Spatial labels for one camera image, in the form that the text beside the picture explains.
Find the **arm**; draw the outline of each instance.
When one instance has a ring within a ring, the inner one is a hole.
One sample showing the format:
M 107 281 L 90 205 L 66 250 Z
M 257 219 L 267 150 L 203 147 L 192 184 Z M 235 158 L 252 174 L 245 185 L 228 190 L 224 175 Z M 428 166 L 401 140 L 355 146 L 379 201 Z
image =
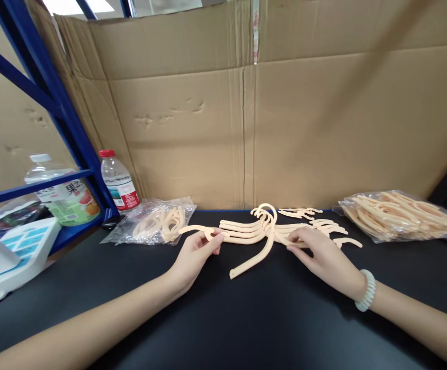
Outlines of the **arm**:
M 366 293 L 366 278 L 343 252 L 325 235 L 308 228 L 289 235 L 291 242 L 302 239 L 312 250 L 310 257 L 301 249 L 288 246 L 297 258 L 325 283 L 355 301 Z M 420 343 L 447 361 L 447 314 L 412 299 L 376 281 L 376 294 L 370 309 L 390 320 Z
M 0 368 L 85 369 L 193 285 L 223 236 L 188 236 L 168 272 L 101 306 L 53 326 L 0 353 Z

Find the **forearm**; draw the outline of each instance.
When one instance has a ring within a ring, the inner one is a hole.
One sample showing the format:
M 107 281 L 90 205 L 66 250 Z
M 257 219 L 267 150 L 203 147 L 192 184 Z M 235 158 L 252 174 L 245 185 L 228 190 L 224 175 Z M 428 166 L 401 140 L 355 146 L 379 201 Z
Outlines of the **forearm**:
M 447 361 L 447 314 L 376 281 L 370 309 Z
M 0 368 L 84 369 L 181 295 L 162 275 L 0 354 Z

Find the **white bracelet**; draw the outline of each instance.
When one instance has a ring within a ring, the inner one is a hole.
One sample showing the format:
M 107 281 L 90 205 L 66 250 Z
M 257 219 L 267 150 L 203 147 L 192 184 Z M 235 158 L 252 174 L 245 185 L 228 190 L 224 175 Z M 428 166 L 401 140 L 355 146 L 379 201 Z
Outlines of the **white bracelet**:
M 366 275 L 367 278 L 367 290 L 364 298 L 360 302 L 356 302 L 356 307 L 361 312 L 365 312 L 369 310 L 371 306 L 371 302 L 373 301 L 374 294 L 376 293 L 376 280 L 374 279 L 373 274 L 371 274 L 367 270 L 361 270 L 361 273 Z

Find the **cardboard sheet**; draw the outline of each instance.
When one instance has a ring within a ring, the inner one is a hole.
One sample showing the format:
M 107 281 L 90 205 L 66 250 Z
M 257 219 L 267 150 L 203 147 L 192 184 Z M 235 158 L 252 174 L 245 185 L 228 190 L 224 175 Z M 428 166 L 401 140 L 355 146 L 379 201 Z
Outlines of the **cardboard sheet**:
M 257 65 L 252 9 L 58 16 L 65 53 L 42 35 L 89 135 L 144 197 L 230 209 L 428 196 L 447 171 L 447 0 L 261 0 Z

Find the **black tabletop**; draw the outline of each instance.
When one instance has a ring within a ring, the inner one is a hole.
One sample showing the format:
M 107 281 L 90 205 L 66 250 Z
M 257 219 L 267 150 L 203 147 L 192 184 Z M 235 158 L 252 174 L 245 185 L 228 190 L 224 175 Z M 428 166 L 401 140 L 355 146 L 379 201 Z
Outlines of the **black tabletop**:
M 358 268 L 447 313 L 446 242 L 375 245 L 346 218 L 333 212 L 321 218 L 334 219 L 364 244 L 362 249 L 342 248 Z M 255 221 L 248 212 L 196 212 L 191 224 L 218 226 L 221 219 Z M 297 221 L 278 216 L 278 224 Z M 97 231 L 0 303 L 0 352 L 161 275 L 184 242 L 183 237 L 178 246 L 99 244 L 106 235 Z M 370 311 L 359 312 L 352 300 L 310 273 L 281 244 L 275 243 L 262 262 L 230 280 L 230 269 L 264 244 L 223 244 L 185 296 L 92 368 L 447 367 L 390 322 Z

